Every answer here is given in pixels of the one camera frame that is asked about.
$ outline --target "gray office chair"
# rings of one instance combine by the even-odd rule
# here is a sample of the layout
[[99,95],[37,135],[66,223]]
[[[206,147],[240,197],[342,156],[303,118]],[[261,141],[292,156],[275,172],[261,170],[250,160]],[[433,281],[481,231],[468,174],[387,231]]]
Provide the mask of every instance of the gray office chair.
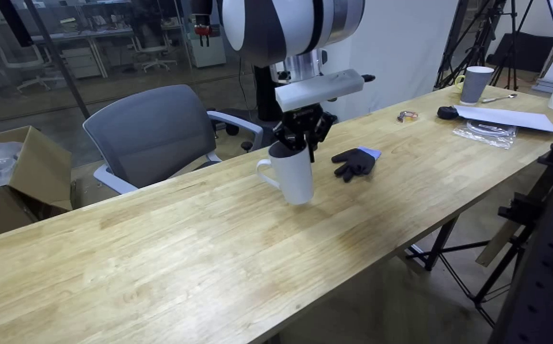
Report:
[[[47,67],[51,67],[51,61],[45,59],[43,51],[37,46],[26,47],[18,42],[7,21],[0,21],[0,57],[7,68],[14,70],[47,70]],[[35,78],[22,82],[16,90],[24,90],[35,84],[51,90],[49,82],[60,80],[60,76],[47,76],[45,72],[41,72]]]
[[173,59],[167,59],[167,53],[171,53],[173,47],[167,44],[167,36],[164,32],[156,36],[156,32],[152,32],[150,26],[144,23],[135,26],[133,30],[133,44],[137,49],[137,57],[141,57],[139,65],[144,68],[144,72],[148,72],[150,68],[169,70]]
[[165,86],[123,97],[85,120],[83,128],[106,158],[95,176],[120,193],[162,181],[200,156],[219,162],[213,120],[255,133],[263,128],[238,116],[208,111],[187,86]]

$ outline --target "small black object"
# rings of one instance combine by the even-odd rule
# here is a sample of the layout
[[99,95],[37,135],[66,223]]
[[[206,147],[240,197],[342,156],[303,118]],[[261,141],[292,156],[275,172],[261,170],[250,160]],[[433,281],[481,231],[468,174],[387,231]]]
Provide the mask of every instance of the small black object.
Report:
[[523,225],[535,225],[535,221],[542,216],[542,208],[544,206],[541,200],[516,193],[510,208],[500,206],[500,216]]
[[340,166],[336,170],[336,176],[343,177],[349,183],[355,176],[372,174],[372,170],[376,166],[376,158],[378,156],[372,156],[364,149],[351,149],[351,151],[336,154],[332,160],[334,162],[345,162],[343,166]]
[[437,111],[437,116],[443,120],[454,120],[454,118],[460,118],[460,111],[456,111],[456,107],[441,107]]
[[374,82],[376,74],[364,74],[364,82]]
[[240,126],[225,124],[225,132],[231,133],[231,135],[238,135],[240,133]]
[[244,151],[252,151],[254,149],[254,141],[242,141],[242,149]]

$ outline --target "black stand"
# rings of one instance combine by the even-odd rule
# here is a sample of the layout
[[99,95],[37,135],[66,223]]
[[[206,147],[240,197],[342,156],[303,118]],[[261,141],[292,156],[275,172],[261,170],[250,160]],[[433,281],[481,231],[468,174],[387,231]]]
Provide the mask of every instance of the black stand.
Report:
[[276,82],[273,80],[271,67],[255,67],[257,109],[259,118],[265,122],[280,122],[284,112],[276,101]]
[[525,26],[525,21],[529,17],[529,11],[533,7],[533,2],[535,0],[529,0],[527,4],[527,9],[525,9],[525,15],[521,19],[521,25],[518,25],[518,0],[512,0],[510,2],[510,13],[504,13],[504,15],[510,15],[512,17],[512,42],[508,46],[508,53],[502,55],[502,61],[493,76],[493,82],[491,84],[498,84],[500,78],[502,78],[502,72],[508,65],[508,82],[506,82],[506,88],[508,90],[519,90],[519,68],[518,68],[518,36],[521,34],[523,26]]
[[[449,49],[445,53],[443,65],[441,65],[441,76],[435,84],[435,88],[447,88],[456,82],[456,78],[470,67],[470,65],[485,65],[485,57],[489,51],[491,42],[495,40],[495,30],[498,28],[500,17],[504,13],[506,0],[485,0],[474,21],[466,26],[464,34],[453,44],[453,36],[460,30],[456,26],[462,19],[458,13],[454,32],[451,34]],[[477,32],[474,46],[470,47],[464,61],[453,68],[453,55],[460,47],[460,44],[466,40],[466,36],[472,32],[472,28],[483,19],[483,28]]]
[[553,149],[548,154],[548,158],[541,158],[541,162],[548,164],[546,172],[535,185],[535,189],[525,197],[525,195],[516,195],[514,202],[510,208],[500,208],[500,216],[518,221],[525,225],[521,235],[512,237],[512,246],[502,258],[502,262],[497,265],[497,269],[491,273],[487,283],[481,286],[477,294],[472,292],[472,288],[466,284],[466,281],[458,275],[458,271],[453,267],[453,263],[447,260],[447,252],[456,252],[456,250],[470,250],[477,246],[487,246],[491,240],[481,240],[481,242],[470,242],[470,244],[460,244],[460,246],[449,246],[447,240],[454,229],[456,218],[447,221],[431,248],[431,252],[424,252],[418,246],[410,246],[408,258],[418,258],[424,262],[426,269],[431,271],[437,263],[437,260],[443,260],[445,267],[451,271],[451,275],[456,279],[456,283],[462,286],[466,296],[474,300],[475,307],[481,311],[481,315],[487,319],[489,325],[497,325],[497,321],[489,315],[485,309],[485,302],[493,300],[495,296],[502,294],[506,288],[495,288],[497,281],[504,275],[504,271],[516,262],[516,271],[525,256],[525,246],[531,239],[531,235],[537,229],[537,219],[541,218],[548,197],[553,193]]

